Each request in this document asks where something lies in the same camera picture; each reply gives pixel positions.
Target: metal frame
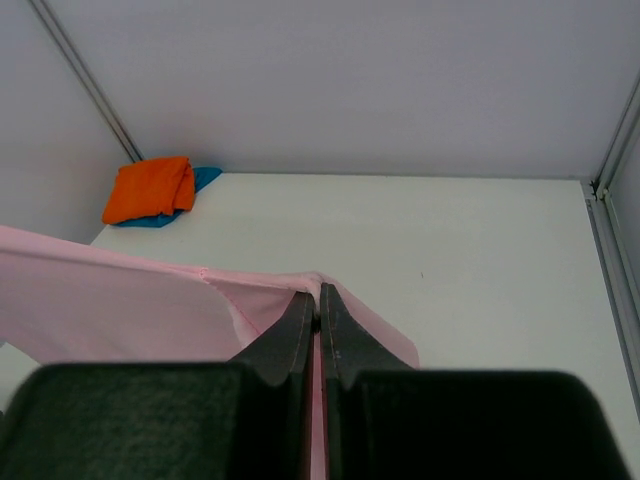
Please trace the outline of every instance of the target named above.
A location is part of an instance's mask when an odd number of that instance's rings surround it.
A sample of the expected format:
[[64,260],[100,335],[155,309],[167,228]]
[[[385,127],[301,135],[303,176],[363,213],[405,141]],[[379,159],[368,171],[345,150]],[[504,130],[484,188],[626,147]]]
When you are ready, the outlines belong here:
[[635,301],[637,288],[635,282],[629,281],[628,258],[620,248],[619,234],[616,234],[617,229],[605,203],[595,198],[587,199],[586,203],[631,393],[640,419],[640,318]]
[[28,1],[33,8],[33,11],[42,22],[45,30],[69,64],[69,67],[71,67],[71,70],[73,70],[73,73],[75,73],[76,77],[89,94],[89,97],[91,97],[91,100],[100,112],[100,115],[104,118],[105,122],[107,122],[107,125],[118,139],[118,142],[120,142],[120,145],[122,145],[122,148],[127,152],[131,162],[144,160],[142,153],[140,153],[140,150],[135,145],[131,135],[125,128],[122,119],[120,119],[109,102],[109,99],[89,71],[89,67],[87,67],[87,64],[78,53],[78,49],[71,41],[71,38],[62,27],[60,20],[49,4],[45,0]]
[[640,290],[638,289],[638,282],[636,281],[635,275],[633,273],[631,260],[629,259],[627,250],[624,247],[624,236],[622,234],[620,222],[618,221],[618,215],[616,214],[613,196],[611,194],[606,195],[603,203],[607,211],[607,215],[609,216],[609,221],[611,222],[613,238],[615,240],[616,247],[618,248],[618,253],[620,254],[620,259],[622,261],[622,267],[627,279],[627,283],[629,284],[629,288],[631,290],[631,297],[633,299],[633,303],[635,304],[638,317],[640,317]]

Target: folded orange cloth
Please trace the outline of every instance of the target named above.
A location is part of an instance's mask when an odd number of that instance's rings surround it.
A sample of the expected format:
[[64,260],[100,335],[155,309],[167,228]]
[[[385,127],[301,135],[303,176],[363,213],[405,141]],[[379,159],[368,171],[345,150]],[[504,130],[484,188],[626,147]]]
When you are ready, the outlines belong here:
[[118,170],[102,221],[112,225],[160,213],[172,215],[175,209],[191,210],[194,200],[194,175],[187,157],[145,160]]

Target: pink cloth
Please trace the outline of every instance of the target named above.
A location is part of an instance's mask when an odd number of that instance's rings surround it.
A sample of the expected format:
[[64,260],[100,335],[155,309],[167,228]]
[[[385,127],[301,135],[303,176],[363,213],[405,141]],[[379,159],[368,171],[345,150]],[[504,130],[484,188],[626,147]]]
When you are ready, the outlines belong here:
[[[43,364],[226,360],[273,325],[295,292],[318,305],[323,282],[387,349],[418,365],[411,341],[320,273],[174,265],[0,226],[0,337]],[[325,468],[318,367],[312,478]]]

